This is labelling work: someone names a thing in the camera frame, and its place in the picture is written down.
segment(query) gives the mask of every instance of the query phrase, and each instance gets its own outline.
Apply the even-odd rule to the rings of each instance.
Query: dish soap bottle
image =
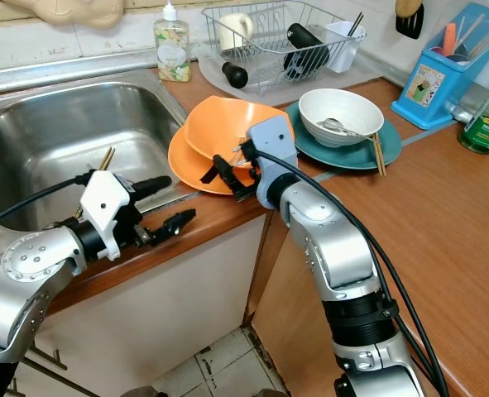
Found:
[[[154,22],[154,38],[160,79],[191,80],[189,24],[178,21],[176,9],[170,1],[163,8],[163,19]]]

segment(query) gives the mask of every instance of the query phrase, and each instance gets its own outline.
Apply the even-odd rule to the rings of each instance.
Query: orange utensil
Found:
[[[444,31],[443,55],[449,56],[453,54],[453,48],[456,45],[456,24],[449,23]]]
[[[211,168],[213,162],[194,151],[185,140],[185,128],[181,127],[173,136],[169,145],[169,166],[172,172],[185,184],[204,192],[215,194],[232,194],[228,186],[217,175],[209,184],[200,181],[205,173]],[[234,169],[234,173],[246,186],[253,184],[248,170]]]
[[[279,115],[286,118],[293,140],[294,131],[285,112],[260,103],[212,96],[201,102],[187,117],[185,140],[209,160],[214,155],[221,155],[229,162],[234,157],[233,148],[246,137],[251,126]]]

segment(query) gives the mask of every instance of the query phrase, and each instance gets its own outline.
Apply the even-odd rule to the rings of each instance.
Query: wooden countertop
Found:
[[[191,83],[165,86],[188,112],[210,95],[226,96],[204,80],[197,65]],[[396,264],[452,389],[489,396],[489,155],[462,148],[456,141],[458,125],[429,135],[393,113],[389,104],[400,89],[382,79],[350,89],[376,103],[403,140],[413,137],[413,142],[388,167],[386,178],[374,171],[345,172],[323,184],[367,225]],[[304,157],[300,167],[312,176],[333,170]],[[146,216],[143,224],[158,227],[187,208],[196,208],[197,217],[179,238],[152,249],[128,249],[119,261],[93,264],[55,299],[50,313],[265,212],[253,199],[237,204],[200,194]]]

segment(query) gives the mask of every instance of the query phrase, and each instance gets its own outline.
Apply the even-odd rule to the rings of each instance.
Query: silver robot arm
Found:
[[[252,149],[297,166],[290,130],[273,117],[248,133]],[[247,159],[249,155],[242,151]],[[333,349],[344,370],[338,397],[424,397],[405,339],[393,323],[396,302],[383,299],[364,236],[331,201],[282,166],[257,157],[259,202],[277,208],[305,256],[324,305]]]
[[[0,265],[0,395],[32,344],[51,300],[90,261],[120,256],[120,247],[155,245],[173,237],[195,215],[177,213],[154,232],[139,226],[134,203],[170,184],[167,176],[128,184],[120,175],[94,171],[80,200],[84,220],[28,234],[13,242]]]

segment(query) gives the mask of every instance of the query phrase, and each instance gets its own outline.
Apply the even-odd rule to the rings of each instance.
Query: white cabinet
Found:
[[[242,323],[264,216],[48,318],[36,345],[67,371],[28,357],[101,396],[119,396]],[[21,364],[27,397],[80,397]]]

